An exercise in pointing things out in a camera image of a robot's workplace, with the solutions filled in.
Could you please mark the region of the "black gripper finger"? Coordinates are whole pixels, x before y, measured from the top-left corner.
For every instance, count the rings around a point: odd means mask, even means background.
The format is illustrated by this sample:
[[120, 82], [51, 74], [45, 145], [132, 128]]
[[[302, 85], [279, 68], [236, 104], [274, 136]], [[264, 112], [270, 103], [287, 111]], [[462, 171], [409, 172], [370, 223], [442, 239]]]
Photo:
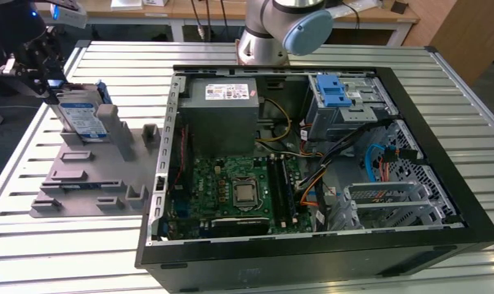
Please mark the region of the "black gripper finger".
[[25, 96], [44, 98], [48, 96], [48, 89], [43, 83], [36, 69], [29, 69], [20, 64], [15, 55], [9, 55], [4, 65], [0, 66], [0, 79], [7, 85]]
[[67, 78], [56, 28], [47, 26], [43, 34], [24, 45], [24, 49], [29, 87], [47, 104], [57, 104], [55, 90], [67, 82]]

